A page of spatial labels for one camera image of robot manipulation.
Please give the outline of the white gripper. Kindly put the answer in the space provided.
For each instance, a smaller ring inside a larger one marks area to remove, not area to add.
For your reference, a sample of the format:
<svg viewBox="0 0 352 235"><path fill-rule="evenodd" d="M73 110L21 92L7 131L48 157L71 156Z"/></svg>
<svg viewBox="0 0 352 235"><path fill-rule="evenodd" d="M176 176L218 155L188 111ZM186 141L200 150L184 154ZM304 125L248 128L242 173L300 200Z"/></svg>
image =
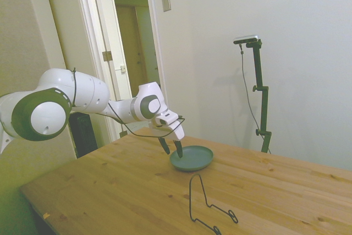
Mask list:
<svg viewBox="0 0 352 235"><path fill-rule="evenodd" d="M150 122L148 126L151 129L153 135L159 137L158 141L167 155L169 155L169 147L166 143L165 138L173 140L178 157L183 157L183 148L181 140L185 136L185 134L183 131L183 127L179 121L175 121L170 125L155 125Z"/></svg>

